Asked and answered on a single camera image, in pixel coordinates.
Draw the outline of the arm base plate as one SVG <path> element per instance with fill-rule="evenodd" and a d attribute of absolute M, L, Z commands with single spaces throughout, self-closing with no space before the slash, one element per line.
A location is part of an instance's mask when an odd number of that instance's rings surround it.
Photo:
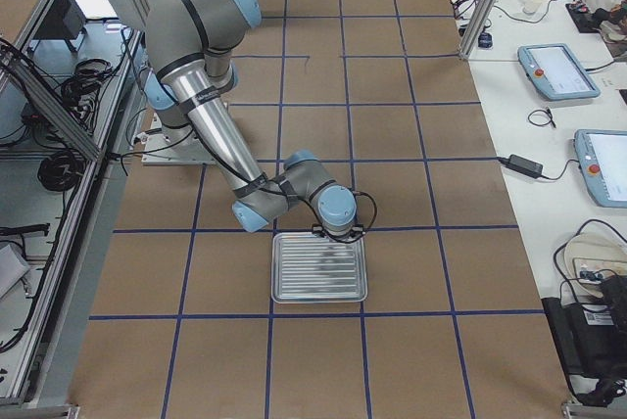
<path fill-rule="evenodd" d="M 138 133 L 136 138 L 144 146 L 141 161 L 145 165 L 215 163 L 190 125 L 178 129 L 168 128 L 162 125 L 156 113 L 153 113 L 150 128 Z"/>

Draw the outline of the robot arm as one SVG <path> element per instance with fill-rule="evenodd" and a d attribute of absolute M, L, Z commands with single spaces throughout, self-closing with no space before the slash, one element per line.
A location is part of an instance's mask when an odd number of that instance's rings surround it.
<path fill-rule="evenodd" d="M 305 204 L 315 216 L 315 233 L 356 242 L 366 231 L 357 222 L 357 192 L 338 184 L 307 150 L 290 156 L 282 173 L 267 177 L 221 99 L 236 82 L 232 49 L 261 20 L 258 0 L 156 0 L 145 24 L 150 64 L 229 183 L 232 211 L 246 231 L 256 232 Z"/>

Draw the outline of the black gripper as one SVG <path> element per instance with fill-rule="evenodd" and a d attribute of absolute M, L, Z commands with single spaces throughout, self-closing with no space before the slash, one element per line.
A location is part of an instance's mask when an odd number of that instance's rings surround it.
<path fill-rule="evenodd" d="M 317 237 L 340 244 L 356 243 L 365 235 L 364 226 L 354 221 L 339 226 L 317 223 L 312 225 L 311 231 Z"/>

